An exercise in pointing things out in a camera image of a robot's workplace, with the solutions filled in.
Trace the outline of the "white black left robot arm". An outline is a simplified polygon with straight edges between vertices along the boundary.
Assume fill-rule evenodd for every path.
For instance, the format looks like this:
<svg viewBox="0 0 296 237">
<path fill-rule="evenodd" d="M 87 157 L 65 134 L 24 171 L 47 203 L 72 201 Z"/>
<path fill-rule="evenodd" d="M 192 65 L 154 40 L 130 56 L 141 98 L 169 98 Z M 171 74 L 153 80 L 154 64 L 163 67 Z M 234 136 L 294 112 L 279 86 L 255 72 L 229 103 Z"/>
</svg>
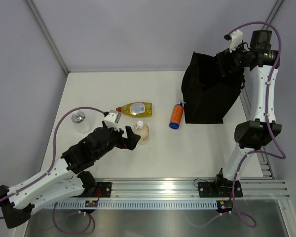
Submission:
<svg viewBox="0 0 296 237">
<path fill-rule="evenodd" d="M 141 138 L 131 127 L 125 129 L 98 127 L 62 153 L 51 169 L 13 187 L 1 185 L 0 208 L 6 226 L 18 227 L 52 203 L 94 195 L 97 183 L 88 168 L 114 148 L 134 150 Z"/>
</svg>

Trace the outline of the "black canvas bag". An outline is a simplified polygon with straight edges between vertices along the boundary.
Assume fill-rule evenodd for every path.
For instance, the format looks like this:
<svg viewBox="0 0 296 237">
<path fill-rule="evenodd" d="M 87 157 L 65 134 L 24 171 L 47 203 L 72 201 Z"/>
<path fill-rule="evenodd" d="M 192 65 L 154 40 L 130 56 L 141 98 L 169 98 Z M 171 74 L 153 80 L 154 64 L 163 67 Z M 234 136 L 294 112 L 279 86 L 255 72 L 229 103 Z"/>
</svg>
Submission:
<svg viewBox="0 0 296 237">
<path fill-rule="evenodd" d="M 194 52 L 181 85 L 186 124 L 222 124 L 244 84 L 243 69 L 222 77 L 216 57 Z"/>
</svg>

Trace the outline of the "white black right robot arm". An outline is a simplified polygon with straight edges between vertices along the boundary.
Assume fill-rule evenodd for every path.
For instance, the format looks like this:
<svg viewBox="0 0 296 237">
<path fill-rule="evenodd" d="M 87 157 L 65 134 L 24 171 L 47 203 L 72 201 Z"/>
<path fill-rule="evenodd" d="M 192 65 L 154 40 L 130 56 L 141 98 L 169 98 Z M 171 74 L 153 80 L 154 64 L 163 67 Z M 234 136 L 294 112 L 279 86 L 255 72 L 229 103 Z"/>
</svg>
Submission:
<svg viewBox="0 0 296 237">
<path fill-rule="evenodd" d="M 208 188 L 199 187 L 202 197 L 242 197 L 240 177 L 252 154 L 260 151 L 281 132 L 274 112 L 275 82 L 280 66 L 280 50 L 271 48 L 271 31 L 253 31 L 248 49 L 244 48 L 240 30 L 225 35 L 229 48 L 216 55 L 222 77 L 243 71 L 252 81 L 250 117 L 238 124 L 234 132 L 233 153 Z"/>
</svg>

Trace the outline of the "cream lotion pump bottle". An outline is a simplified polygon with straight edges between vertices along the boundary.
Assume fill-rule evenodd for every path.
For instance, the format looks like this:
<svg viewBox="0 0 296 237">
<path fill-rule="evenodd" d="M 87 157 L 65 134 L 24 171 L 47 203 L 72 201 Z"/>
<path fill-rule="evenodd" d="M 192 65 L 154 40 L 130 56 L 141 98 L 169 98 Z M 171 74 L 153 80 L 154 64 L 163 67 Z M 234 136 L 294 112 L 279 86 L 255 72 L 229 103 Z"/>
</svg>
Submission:
<svg viewBox="0 0 296 237">
<path fill-rule="evenodd" d="M 137 121 L 137 123 L 133 126 L 133 131 L 135 134 L 140 136 L 140 140 L 138 141 L 139 145 L 145 145 L 149 140 L 149 127 L 142 120 Z"/>
</svg>

